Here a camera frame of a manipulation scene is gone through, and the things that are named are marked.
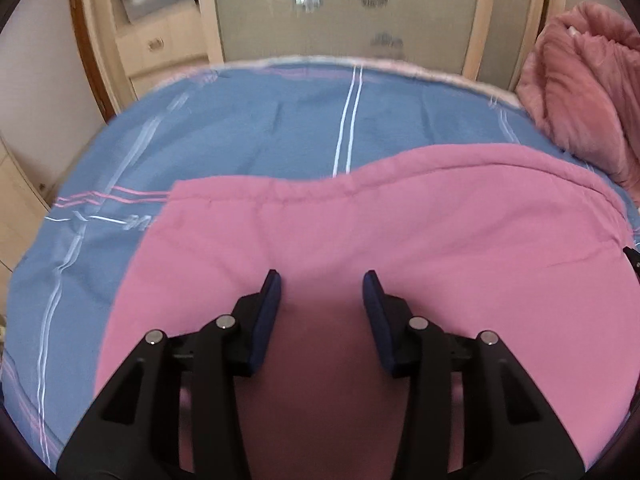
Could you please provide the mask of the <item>frosted glass wardrobe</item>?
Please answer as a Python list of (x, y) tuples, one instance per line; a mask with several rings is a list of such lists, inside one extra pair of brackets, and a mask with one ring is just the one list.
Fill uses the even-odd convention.
[(566, 0), (70, 0), (104, 118), (205, 65), (262, 58), (407, 62), (512, 90)]

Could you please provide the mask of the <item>pink quilted blanket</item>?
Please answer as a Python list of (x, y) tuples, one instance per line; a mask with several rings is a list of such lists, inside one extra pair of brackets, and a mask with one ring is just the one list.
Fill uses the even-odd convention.
[(584, 1), (548, 21), (515, 90), (537, 128), (639, 200), (639, 32)]

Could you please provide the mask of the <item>pink and white jacket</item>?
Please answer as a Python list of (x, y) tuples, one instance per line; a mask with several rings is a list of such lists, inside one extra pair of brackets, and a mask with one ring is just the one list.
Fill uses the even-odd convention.
[(195, 332), (277, 270), (265, 363), (238, 388), (253, 476), (385, 479), (407, 389), (376, 355), (374, 271), (446, 332), (496, 332), (591, 464), (639, 379), (633, 241), (603, 178), (521, 145), (428, 146), (319, 181), (181, 181), (120, 284), (96, 384), (148, 330)]

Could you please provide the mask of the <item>blue plaid bed sheet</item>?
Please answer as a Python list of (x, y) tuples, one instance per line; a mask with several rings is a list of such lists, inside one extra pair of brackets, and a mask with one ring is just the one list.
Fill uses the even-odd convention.
[(55, 466), (96, 384), (129, 263), (175, 184), (212, 177), (319, 181), (436, 145), (521, 145), (593, 171), (490, 90), (360, 62), (219, 67), (175, 80), (99, 134), (44, 218), (9, 288), (2, 392), (35, 454)]

